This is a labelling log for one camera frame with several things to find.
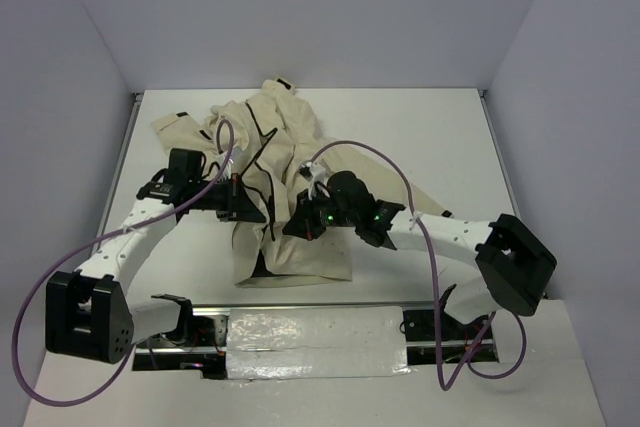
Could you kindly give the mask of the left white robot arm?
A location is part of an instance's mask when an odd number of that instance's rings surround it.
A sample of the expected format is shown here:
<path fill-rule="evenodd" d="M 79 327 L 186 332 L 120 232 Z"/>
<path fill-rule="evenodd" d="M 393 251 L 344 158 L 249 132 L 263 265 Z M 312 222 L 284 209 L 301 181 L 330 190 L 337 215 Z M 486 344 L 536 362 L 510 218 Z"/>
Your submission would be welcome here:
<path fill-rule="evenodd" d="M 190 211 L 212 211 L 223 222 L 265 221 L 236 168 L 244 157 L 239 147 L 220 154 L 207 180 L 203 153 L 172 149 L 167 167 L 139 189 L 121 226 L 74 271 L 48 280 L 46 349 L 115 364 L 131 346 L 156 335 L 173 345 L 188 343 L 196 332 L 188 298 L 155 294 L 130 302 L 127 294 L 155 247 Z"/>

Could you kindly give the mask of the beige jacket black lining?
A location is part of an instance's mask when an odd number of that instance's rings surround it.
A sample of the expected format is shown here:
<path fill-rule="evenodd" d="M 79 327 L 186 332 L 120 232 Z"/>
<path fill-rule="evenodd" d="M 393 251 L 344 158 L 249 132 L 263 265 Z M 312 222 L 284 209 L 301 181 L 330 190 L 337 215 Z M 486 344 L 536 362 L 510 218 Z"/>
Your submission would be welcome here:
<path fill-rule="evenodd" d="M 203 122 L 180 112 L 165 115 L 151 126 L 165 151 L 202 152 L 208 178 L 214 176 L 214 163 L 229 143 L 241 149 L 236 170 L 266 220 L 238 223 L 233 229 L 236 286 L 276 288 L 351 281 L 345 231 L 330 229 L 315 241 L 282 232 L 294 213 L 297 195 L 308 188 L 299 167 L 329 142 L 311 106 L 296 95 L 293 85 L 282 79 L 267 80 L 243 102 L 212 107 Z"/>

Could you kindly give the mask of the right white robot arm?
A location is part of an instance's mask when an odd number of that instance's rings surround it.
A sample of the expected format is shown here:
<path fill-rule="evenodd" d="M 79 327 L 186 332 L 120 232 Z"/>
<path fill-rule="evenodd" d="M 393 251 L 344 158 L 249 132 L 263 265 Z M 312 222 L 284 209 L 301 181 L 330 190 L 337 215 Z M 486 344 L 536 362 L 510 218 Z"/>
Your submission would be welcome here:
<path fill-rule="evenodd" d="M 347 227 L 376 248 L 432 252 L 477 269 L 477 278 L 454 284 L 438 298 L 435 327 L 447 338 L 498 310 L 533 316 L 557 266 L 554 255 L 513 215 L 480 222 L 413 213 L 375 198 L 350 171 L 332 175 L 325 191 L 299 193 L 283 233 L 314 241 L 331 228 Z"/>

